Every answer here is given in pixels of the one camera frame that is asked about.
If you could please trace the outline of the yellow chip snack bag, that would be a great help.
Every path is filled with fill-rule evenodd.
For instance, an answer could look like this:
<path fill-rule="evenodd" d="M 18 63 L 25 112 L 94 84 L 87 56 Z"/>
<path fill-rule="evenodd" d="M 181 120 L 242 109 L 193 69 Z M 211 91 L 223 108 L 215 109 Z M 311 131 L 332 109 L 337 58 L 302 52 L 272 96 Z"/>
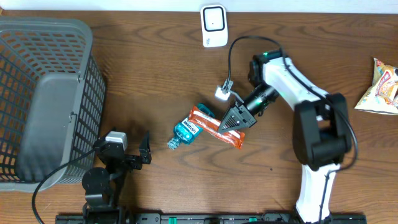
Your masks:
<path fill-rule="evenodd" d="M 370 113 L 397 115 L 397 67 L 374 58 L 372 85 L 354 108 Z"/>

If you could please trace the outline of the blue mouthwash bottle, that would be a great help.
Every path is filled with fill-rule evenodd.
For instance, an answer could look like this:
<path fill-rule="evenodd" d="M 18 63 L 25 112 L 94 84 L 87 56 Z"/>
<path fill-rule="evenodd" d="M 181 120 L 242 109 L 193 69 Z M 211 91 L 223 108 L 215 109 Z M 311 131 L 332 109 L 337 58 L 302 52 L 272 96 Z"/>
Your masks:
<path fill-rule="evenodd" d="M 169 149 L 175 150 L 181 144 L 189 145 L 196 137 L 203 131 L 201 127 L 189 122 L 188 118 L 185 118 L 174 127 L 174 136 L 167 143 Z"/>

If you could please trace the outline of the red white snack bar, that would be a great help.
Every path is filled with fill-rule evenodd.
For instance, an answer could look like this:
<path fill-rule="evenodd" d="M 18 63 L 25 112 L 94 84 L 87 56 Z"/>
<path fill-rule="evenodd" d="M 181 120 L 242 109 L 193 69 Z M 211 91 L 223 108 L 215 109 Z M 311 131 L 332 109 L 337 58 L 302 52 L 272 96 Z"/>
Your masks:
<path fill-rule="evenodd" d="M 197 106 L 193 106 L 189 115 L 188 115 L 189 122 L 201 127 L 206 132 L 210 133 L 215 138 L 226 142 L 237 149 L 241 149 L 243 146 L 243 141 L 245 138 L 245 134 L 239 131 L 227 131 L 225 133 L 219 133 L 218 128 L 221 124 L 221 121 L 208 116 Z"/>

